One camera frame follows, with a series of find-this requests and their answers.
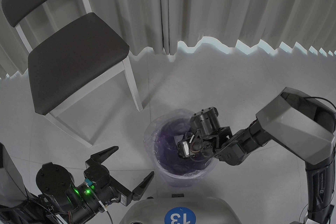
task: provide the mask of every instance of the white number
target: white number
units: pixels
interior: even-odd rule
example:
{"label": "white number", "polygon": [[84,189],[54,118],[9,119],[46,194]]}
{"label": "white number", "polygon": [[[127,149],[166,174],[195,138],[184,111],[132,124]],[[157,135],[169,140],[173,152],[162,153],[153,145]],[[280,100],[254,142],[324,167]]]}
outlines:
{"label": "white number", "polygon": [[178,214],[178,213],[174,213],[174,214],[172,214],[171,216],[170,216],[170,219],[172,220],[171,221],[171,224],[180,224],[180,223],[178,223],[178,220],[177,219],[175,219],[174,217],[177,217],[177,218],[180,218],[181,216]]}
{"label": "white number", "polygon": [[183,224],[190,224],[190,221],[187,222],[187,214],[183,214]]}

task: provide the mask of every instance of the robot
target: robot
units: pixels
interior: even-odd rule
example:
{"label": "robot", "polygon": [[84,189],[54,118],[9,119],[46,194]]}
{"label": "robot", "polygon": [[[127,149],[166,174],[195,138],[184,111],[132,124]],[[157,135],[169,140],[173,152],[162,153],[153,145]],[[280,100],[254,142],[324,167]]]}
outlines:
{"label": "robot", "polygon": [[[255,121],[234,135],[230,127],[220,127],[216,108],[202,109],[191,118],[190,131],[177,144],[179,157],[195,162],[217,158],[235,166],[252,151],[275,140],[305,161],[309,202],[304,224],[326,224],[334,209],[331,200],[335,181],[336,113],[317,99],[326,100],[287,87],[256,114]],[[140,200],[154,176],[151,172],[129,191],[102,165],[118,149],[112,147],[91,155],[86,161],[85,181],[77,187],[64,167],[44,164],[36,175],[42,194],[35,196],[24,187],[2,144],[1,149],[0,220],[8,224],[83,224],[97,213],[107,211],[106,206],[112,203],[128,206],[131,200]],[[221,199],[196,201],[186,197],[139,201],[121,221],[121,224],[154,223],[241,224],[232,208]]]}

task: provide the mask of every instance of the blue circular sticker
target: blue circular sticker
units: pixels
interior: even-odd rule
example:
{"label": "blue circular sticker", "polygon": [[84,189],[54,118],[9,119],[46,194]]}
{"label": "blue circular sticker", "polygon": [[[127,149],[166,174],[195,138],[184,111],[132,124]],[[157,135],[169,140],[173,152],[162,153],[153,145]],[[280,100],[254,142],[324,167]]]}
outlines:
{"label": "blue circular sticker", "polygon": [[175,207],[165,216],[165,224],[196,224],[196,216],[186,207]]}

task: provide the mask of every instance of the purple plastic bag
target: purple plastic bag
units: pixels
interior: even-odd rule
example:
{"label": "purple plastic bag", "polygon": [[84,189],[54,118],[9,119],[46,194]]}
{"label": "purple plastic bag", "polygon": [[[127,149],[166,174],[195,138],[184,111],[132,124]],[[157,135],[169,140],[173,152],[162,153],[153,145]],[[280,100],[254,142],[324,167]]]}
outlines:
{"label": "purple plastic bag", "polygon": [[193,112],[177,109],[154,120],[145,131],[145,149],[163,180],[174,187],[188,187],[215,167],[217,159],[193,162],[179,158],[174,136],[190,130]]}

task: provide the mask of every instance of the light under curtain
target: light under curtain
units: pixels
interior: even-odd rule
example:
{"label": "light under curtain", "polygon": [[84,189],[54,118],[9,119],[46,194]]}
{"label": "light under curtain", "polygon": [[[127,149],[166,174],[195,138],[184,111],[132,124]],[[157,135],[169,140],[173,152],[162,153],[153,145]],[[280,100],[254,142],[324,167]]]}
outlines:
{"label": "light under curtain", "polygon": [[[195,46],[203,36],[229,47],[272,48],[283,41],[305,49],[336,50],[335,0],[90,0],[92,10],[137,55],[147,46],[175,54],[177,42]],[[48,0],[20,24],[32,47],[84,15],[81,0]],[[0,12],[0,77],[27,69],[27,50]]]}

